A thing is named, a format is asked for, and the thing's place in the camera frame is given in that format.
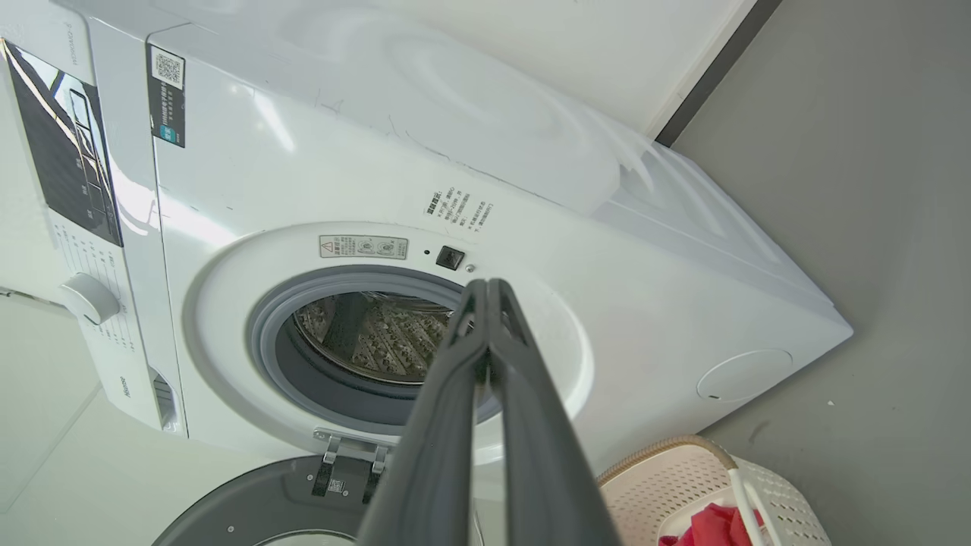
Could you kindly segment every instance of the blue label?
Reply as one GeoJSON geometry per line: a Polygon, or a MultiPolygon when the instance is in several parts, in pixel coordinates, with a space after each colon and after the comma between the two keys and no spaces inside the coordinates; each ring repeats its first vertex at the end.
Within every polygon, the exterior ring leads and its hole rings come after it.
{"type": "Polygon", "coordinates": [[[162,125],[158,128],[158,134],[165,140],[175,144],[176,142],[176,132],[172,130],[172,127],[162,125]]]}

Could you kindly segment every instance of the red cloth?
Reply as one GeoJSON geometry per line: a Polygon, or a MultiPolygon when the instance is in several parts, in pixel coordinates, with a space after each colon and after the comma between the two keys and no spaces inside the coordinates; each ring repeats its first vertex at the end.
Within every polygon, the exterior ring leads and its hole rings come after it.
{"type": "MultiPolygon", "coordinates": [[[[755,519],[761,526],[762,517],[758,512],[755,519]]],[[[752,546],[738,508],[724,508],[714,503],[691,516],[691,527],[681,538],[662,536],[657,543],[659,546],[752,546]]]]}

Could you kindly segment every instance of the beige plastic basket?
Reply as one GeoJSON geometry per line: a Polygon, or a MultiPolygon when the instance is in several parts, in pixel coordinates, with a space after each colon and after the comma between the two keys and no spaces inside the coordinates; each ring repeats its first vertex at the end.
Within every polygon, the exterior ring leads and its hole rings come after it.
{"type": "Polygon", "coordinates": [[[738,506],[753,546],[829,546],[806,498],[782,476],[733,458],[701,436],[678,436],[615,464],[597,480],[626,546],[684,534],[709,503],[738,506]],[[759,528],[753,509],[762,516],[759,528]]]}

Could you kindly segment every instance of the qr code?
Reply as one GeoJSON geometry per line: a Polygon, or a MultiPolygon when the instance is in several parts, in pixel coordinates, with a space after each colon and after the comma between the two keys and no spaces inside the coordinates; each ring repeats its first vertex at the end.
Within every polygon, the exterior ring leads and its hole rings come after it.
{"type": "Polygon", "coordinates": [[[181,57],[151,48],[151,74],[162,82],[182,89],[184,68],[185,60],[181,57]]]}

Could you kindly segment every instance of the gray floor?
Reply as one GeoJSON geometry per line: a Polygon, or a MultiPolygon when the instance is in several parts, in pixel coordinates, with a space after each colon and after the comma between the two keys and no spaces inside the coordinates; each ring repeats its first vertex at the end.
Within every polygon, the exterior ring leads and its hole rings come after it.
{"type": "Polygon", "coordinates": [[[705,431],[834,544],[971,540],[969,103],[966,0],[784,0],[674,146],[856,329],[705,431]]]}

